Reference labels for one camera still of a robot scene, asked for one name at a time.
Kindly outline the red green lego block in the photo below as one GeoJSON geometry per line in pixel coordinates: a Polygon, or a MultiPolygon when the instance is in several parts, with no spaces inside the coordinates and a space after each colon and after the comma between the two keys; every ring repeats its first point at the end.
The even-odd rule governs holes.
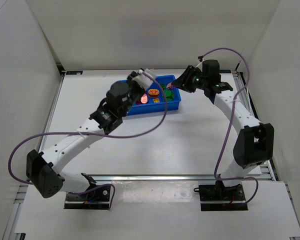
{"type": "Polygon", "coordinates": [[[143,94],[143,96],[140,98],[140,100],[137,100],[136,101],[136,105],[145,105],[149,102],[148,100],[148,95],[145,93],[143,94]]]}

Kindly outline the purple butterfly lego piece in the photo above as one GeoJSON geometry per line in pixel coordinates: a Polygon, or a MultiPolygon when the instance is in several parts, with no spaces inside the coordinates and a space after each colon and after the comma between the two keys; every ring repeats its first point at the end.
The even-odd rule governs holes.
{"type": "Polygon", "coordinates": [[[169,83],[169,84],[166,85],[166,89],[172,91],[173,89],[175,89],[175,86],[173,86],[172,84],[169,83]]]}

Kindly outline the green lego brick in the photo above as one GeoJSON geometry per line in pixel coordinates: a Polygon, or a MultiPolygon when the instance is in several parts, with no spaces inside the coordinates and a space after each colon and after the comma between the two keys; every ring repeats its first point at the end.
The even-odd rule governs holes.
{"type": "Polygon", "coordinates": [[[163,95],[166,98],[167,102],[171,102],[174,100],[174,93],[172,88],[167,88],[165,84],[161,84],[161,87],[163,89],[163,95]]]}

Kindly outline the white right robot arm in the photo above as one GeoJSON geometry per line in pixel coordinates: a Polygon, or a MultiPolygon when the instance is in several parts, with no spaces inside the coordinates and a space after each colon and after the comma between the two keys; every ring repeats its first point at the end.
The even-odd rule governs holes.
{"type": "Polygon", "coordinates": [[[237,140],[233,148],[234,159],[217,176],[224,187],[239,185],[251,170],[272,158],[274,127],[270,123],[262,123],[242,103],[235,100],[233,88],[221,80],[217,60],[203,61],[202,68],[189,65],[171,85],[188,93],[202,90],[228,118],[230,127],[235,129],[237,140]]]}

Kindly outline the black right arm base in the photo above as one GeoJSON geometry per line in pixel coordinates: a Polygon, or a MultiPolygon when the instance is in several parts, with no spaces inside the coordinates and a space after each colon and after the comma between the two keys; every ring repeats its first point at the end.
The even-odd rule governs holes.
{"type": "Polygon", "coordinates": [[[214,184],[199,184],[193,191],[199,194],[202,212],[247,211],[242,184],[225,187],[217,180],[214,184]]]}

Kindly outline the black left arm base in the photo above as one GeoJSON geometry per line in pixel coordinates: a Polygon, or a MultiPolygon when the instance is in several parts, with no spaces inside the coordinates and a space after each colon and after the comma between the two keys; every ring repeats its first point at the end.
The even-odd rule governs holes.
{"type": "Polygon", "coordinates": [[[116,193],[112,183],[93,184],[87,193],[67,193],[64,201],[66,210],[110,210],[116,193]]]}

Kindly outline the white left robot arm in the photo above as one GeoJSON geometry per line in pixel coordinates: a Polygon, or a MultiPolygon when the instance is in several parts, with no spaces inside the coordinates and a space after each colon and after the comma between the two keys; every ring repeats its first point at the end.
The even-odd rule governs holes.
{"type": "Polygon", "coordinates": [[[153,83],[144,69],[132,71],[126,81],[113,83],[97,109],[75,132],[41,152],[31,150],[26,156],[26,176],[43,198],[59,191],[88,195],[96,186],[85,173],[66,173],[64,167],[77,155],[102,138],[109,137],[123,123],[133,105],[153,83]]]}

